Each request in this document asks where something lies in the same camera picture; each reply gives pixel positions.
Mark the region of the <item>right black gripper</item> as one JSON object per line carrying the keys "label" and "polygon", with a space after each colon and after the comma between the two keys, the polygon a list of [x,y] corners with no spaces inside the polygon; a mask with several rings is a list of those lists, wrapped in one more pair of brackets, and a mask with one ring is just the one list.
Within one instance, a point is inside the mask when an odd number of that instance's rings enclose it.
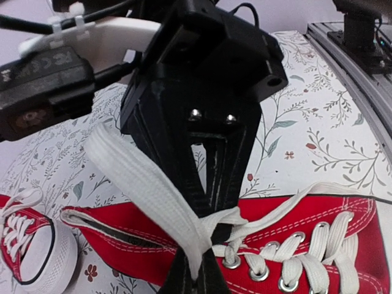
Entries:
{"label": "right black gripper", "polygon": [[157,32],[137,50],[120,131],[165,173],[197,216],[208,198],[190,138],[253,138],[261,102],[287,86],[279,42],[215,1],[137,1],[131,17]]}

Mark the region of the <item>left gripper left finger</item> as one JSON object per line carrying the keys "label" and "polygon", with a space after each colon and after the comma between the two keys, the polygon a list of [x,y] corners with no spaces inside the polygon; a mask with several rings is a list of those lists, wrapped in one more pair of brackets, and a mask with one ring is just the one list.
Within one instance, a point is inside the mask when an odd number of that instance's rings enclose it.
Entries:
{"label": "left gripper left finger", "polygon": [[178,249],[167,278],[159,289],[160,294],[198,293],[197,283],[190,275],[189,262],[182,249]]}

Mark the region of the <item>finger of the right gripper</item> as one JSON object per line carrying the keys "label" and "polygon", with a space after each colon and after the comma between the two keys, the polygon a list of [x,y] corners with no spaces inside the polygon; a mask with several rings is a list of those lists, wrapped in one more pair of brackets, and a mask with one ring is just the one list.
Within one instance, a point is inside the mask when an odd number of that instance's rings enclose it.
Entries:
{"label": "finger of the right gripper", "polygon": [[262,110],[255,102],[234,102],[208,118],[208,196],[213,212],[238,204]]}

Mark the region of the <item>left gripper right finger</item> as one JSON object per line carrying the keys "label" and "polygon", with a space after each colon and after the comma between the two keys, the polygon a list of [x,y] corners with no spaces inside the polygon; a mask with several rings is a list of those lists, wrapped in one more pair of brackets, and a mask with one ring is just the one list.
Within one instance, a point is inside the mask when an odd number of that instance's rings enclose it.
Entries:
{"label": "left gripper right finger", "polygon": [[195,292],[201,294],[231,294],[212,249],[203,254]]}

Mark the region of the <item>red sneaker with laces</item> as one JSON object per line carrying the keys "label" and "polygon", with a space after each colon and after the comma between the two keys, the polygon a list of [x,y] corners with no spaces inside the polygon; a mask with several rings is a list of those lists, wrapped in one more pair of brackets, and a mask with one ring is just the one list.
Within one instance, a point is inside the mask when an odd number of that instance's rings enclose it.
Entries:
{"label": "red sneaker with laces", "polygon": [[63,293],[77,265],[69,227],[39,212],[38,189],[1,196],[1,262],[27,293]]}

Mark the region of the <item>front aluminium rail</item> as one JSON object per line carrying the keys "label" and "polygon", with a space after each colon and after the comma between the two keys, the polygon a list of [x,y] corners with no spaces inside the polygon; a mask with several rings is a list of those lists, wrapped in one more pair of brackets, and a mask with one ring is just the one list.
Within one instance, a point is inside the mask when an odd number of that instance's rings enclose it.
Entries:
{"label": "front aluminium rail", "polygon": [[327,52],[327,56],[347,74],[347,78],[354,82],[385,129],[391,132],[391,75],[369,75],[360,69],[347,53],[339,49],[327,33],[341,26],[342,23],[313,23],[308,25],[307,32]]}

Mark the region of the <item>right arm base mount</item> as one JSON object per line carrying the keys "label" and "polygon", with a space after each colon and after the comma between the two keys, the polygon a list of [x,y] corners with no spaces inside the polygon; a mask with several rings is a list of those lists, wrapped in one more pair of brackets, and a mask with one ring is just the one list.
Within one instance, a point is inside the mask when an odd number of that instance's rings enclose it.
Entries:
{"label": "right arm base mount", "polygon": [[382,15],[353,1],[333,3],[344,14],[344,28],[328,32],[328,38],[367,74],[390,74],[391,47],[380,37]]}

